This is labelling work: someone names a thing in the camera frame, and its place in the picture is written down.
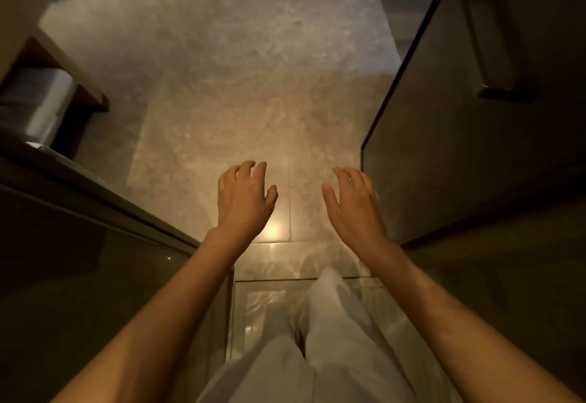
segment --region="marble floor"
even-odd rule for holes
[[[217,177],[266,160],[279,199],[241,260],[255,263],[247,279],[314,278],[324,254],[344,276],[367,273],[320,184],[359,165],[400,65],[380,0],[66,0],[42,27],[111,99],[81,142],[83,167],[202,240]],[[303,258],[303,272],[284,273],[277,253]]]

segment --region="white pants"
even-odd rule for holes
[[[331,268],[308,292],[305,358],[287,310],[270,306],[259,342],[226,364],[198,403],[415,402],[385,337],[359,298]]]

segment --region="person's right hand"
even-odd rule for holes
[[[340,239],[369,265],[369,255],[388,242],[372,181],[359,170],[333,168],[340,201],[329,184],[322,184],[327,216]]]

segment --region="cabinet door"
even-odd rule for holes
[[[480,40],[463,3],[479,14]],[[531,102],[490,96],[506,91],[486,89],[506,88],[515,63],[499,55],[506,38],[491,36],[481,5],[434,0],[363,144],[363,170],[400,243],[514,201],[580,164],[586,149],[585,109],[568,91]]]

